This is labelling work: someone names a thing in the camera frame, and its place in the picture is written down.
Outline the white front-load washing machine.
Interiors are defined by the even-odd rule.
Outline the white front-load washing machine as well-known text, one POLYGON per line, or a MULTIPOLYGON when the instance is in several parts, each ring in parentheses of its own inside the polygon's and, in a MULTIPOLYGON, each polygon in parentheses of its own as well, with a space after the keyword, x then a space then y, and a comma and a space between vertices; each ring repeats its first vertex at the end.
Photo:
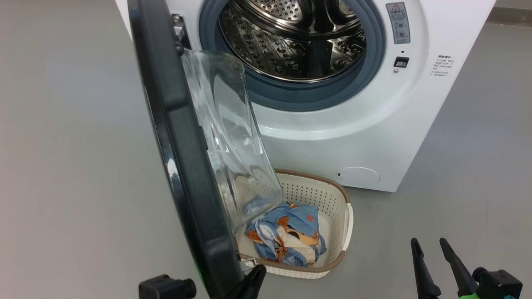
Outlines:
POLYGON ((263 76, 236 57, 218 18, 229 0, 166 0, 185 19, 190 49, 245 66, 249 99, 274 169, 335 181, 343 168, 380 174, 365 188, 397 191, 496 0, 343 0, 367 48, 343 73, 315 83, 263 76), (395 45, 386 4, 405 2, 410 44, 395 45))

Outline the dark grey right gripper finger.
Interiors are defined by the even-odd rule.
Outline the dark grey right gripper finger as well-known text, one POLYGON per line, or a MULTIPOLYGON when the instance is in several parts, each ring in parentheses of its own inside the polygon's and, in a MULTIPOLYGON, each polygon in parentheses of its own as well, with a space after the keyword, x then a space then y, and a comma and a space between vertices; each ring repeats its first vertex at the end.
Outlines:
POLYGON ((439 239, 441 250, 446 261, 450 264, 456 284, 458 297, 470 296, 476 293, 478 284, 473 276, 463 264, 458 255, 454 252, 446 238, 439 239))
POLYGON ((424 253, 416 238, 411 239, 411 253, 414 262, 414 274, 418 299, 438 299, 440 288, 434 283, 426 264, 424 253))

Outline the round white filter cover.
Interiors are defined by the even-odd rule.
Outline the round white filter cover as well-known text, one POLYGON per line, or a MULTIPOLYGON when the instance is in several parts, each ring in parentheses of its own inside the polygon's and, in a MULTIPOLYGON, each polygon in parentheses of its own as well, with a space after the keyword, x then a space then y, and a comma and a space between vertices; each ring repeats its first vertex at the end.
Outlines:
POLYGON ((369 168, 348 167, 340 169, 335 176, 343 186, 365 188, 380 181, 380 174, 369 168))

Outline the dark round washer door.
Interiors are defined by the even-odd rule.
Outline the dark round washer door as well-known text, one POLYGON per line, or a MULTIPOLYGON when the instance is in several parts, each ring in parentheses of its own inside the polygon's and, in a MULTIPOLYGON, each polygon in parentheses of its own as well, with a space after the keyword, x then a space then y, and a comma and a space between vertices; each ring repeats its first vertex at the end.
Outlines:
POLYGON ((167 0, 116 3, 192 258, 209 298, 224 299, 257 266, 241 259, 238 231, 283 200, 245 66, 226 53, 190 49, 185 19, 167 0))

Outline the stainless steel washing machine drum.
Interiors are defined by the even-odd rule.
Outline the stainless steel washing machine drum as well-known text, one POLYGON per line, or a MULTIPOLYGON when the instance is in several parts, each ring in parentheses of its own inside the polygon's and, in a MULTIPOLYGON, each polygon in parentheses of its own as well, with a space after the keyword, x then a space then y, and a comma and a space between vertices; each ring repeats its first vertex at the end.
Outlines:
POLYGON ((343 0, 229 0, 218 24, 250 69, 289 83, 339 75, 367 48, 364 28, 343 0))

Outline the grey warning sticker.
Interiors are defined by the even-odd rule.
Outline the grey warning sticker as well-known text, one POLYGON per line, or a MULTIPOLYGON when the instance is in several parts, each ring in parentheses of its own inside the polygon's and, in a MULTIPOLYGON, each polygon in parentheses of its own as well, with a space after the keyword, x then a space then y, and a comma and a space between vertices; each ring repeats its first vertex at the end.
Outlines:
POLYGON ((386 9, 391 21, 394 44, 410 44, 410 25, 405 2, 389 2, 386 9))

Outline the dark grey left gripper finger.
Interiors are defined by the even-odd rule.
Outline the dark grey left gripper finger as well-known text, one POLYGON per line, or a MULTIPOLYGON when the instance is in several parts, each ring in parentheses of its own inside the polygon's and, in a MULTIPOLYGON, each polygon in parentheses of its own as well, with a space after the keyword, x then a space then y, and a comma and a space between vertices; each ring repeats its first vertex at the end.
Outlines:
POLYGON ((224 299, 258 299, 267 273, 264 265, 257 265, 233 288, 224 299))

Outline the cream perforated laundry basket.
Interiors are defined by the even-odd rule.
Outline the cream perforated laundry basket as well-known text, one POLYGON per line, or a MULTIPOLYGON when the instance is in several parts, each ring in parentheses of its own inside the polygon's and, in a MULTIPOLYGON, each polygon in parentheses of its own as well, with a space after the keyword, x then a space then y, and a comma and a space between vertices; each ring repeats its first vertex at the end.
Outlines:
POLYGON ((237 233, 239 255, 246 265, 264 265, 272 274, 302 279, 321 278, 342 261, 351 240, 353 209, 348 195, 342 186, 327 178, 285 169, 276 169, 276 174, 283 189, 284 198, 281 203, 317 206, 319 232, 325 240, 327 252, 310 267, 295 267, 263 260, 256 253, 253 242, 244 235, 247 222, 237 233))

